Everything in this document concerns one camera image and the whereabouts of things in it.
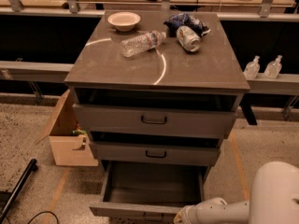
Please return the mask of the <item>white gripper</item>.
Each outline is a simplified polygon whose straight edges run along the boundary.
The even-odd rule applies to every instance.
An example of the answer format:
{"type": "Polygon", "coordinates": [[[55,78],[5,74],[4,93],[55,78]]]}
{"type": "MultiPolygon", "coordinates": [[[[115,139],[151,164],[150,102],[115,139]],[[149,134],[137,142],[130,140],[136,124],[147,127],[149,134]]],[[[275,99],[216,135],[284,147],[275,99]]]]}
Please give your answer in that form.
{"type": "Polygon", "coordinates": [[[174,224],[198,224],[195,205],[187,205],[180,209],[174,217],[174,224]]]}

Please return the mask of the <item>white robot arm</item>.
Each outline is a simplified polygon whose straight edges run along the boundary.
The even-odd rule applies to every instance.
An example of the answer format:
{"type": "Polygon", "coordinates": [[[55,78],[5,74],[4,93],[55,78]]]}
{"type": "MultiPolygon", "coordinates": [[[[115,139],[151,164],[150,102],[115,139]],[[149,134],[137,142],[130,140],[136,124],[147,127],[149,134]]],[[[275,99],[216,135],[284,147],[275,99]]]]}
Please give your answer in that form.
{"type": "Polygon", "coordinates": [[[183,207],[175,224],[299,224],[299,169],[281,161],[255,174],[248,201],[213,198],[183,207]]]}

